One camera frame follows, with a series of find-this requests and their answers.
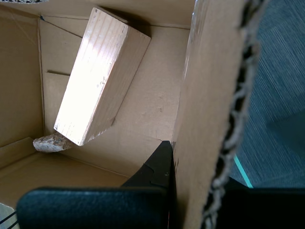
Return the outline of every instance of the corrugated cardboard edge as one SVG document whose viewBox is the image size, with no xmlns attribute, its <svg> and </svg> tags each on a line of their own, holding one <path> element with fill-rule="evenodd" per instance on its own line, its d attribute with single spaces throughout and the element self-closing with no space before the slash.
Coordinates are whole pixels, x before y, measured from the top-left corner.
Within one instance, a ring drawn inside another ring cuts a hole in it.
<svg viewBox="0 0 305 229">
<path fill-rule="evenodd" d="M 244 124 L 248 117 L 248 107 L 253 81 L 259 60 L 259 43 L 256 34 L 268 0 L 248 0 L 245 2 L 240 32 L 244 36 L 242 61 L 236 81 L 229 115 L 229 128 L 216 164 L 215 175 L 209 190 L 208 201 L 203 209 L 202 229 L 216 227 L 217 213 L 224 196 L 224 186 L 228 181 L 236 149 L 243 137 Z"/>
<path fill-rule="evenodd" d="M 242 138 L 258 63 L 256 32 L 266 2 L 196 2 L 173 134 L 183 228 L 216 227 Z"/>
</svg>

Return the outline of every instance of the torn cardboard edge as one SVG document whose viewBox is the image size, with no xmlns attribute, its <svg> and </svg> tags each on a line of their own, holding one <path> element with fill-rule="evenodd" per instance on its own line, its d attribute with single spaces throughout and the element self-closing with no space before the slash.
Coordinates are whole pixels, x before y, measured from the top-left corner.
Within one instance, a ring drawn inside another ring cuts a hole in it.
<svg viewBox="0 0 305 229">
<path fill-rule="evenodd" d="M 241 143 L 247 118 L 250 95 L 259 60 L 259 43 L 256 40 L 259 22 L 268 0 L 248 0 L 244 4 L 239 31 L 244 36 L 244 47 L 236 90 L 231 103 L 229 128 L 216 164 L 207 202 L 203 208 L 202 229 L 214 229 L 217 212 L 225 194 L 224 186 L 229 179 L 236 149 Z"/>
</svg>

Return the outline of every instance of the cardboard flap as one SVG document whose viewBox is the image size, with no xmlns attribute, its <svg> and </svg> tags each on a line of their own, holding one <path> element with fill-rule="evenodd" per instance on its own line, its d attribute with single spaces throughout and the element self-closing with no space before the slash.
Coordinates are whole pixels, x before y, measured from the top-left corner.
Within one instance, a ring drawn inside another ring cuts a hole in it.
<svg viewBox="0 0 305 229">
<path fill-rule="evenodd" d="M 183 228 L 215 227 L 223 185 L 241 139 L 263 5 L 244 0 L 196 2 L 173 134 Z"/>
<path fill-rule="evenodd" d="M 130 19 L 153 25 L 189 27 L 194 0 L 50 0 L 39 4 L 5 3 L 8 7 L 37 15 L 89 18 L 93 7 L 100 6 L 124 12 Z"/>
</svg>

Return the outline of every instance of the cardboard wall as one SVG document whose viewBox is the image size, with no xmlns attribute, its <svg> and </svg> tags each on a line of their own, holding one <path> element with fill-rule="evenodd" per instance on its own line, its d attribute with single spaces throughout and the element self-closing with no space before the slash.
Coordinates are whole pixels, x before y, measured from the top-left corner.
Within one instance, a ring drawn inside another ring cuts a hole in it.
<svg viewBox="0 0 305 229">
<path fill-rule="evenodd" d="M 124 12 L 149 24 L 189 28 L 194 3 L 194 0 L 50 0 L 39 4 L 5 4 L 37 15 L 87 18 L 97 5 Z"/>
<path fill-rule="evenodd" d="M 0 147 L 42 136 L 37 17 L 0 6 Z"/>
<path fill-rule="evenodd" d="M 15 207 L 38 187 L 118 187 L 128 178 L 61 154 L 32 154 L 0 170 L 0 203 Z"/>
<path fill-rule="evenodd" d="M 53 133 L 85 21 L 44 17 L 41 53 L 46 134 Z M 112 126 L 102 135 L 62 153 L 132 176 L 162 140 L 171 140 L 189 30 L 140 26 L 152 38 Z"/>
</svg>

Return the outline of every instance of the wood grain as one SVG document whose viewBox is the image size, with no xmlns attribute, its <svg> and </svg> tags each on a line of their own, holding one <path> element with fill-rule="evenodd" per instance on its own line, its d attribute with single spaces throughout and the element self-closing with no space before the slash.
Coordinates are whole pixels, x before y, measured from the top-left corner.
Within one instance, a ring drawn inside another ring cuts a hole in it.
<svg viewBox="0 0 305 229">
<path fill-rule="evenodd" d="M 109 128 L 149 42 L 93 8 L 54 129 L 82 146 Z"/>
</svg>

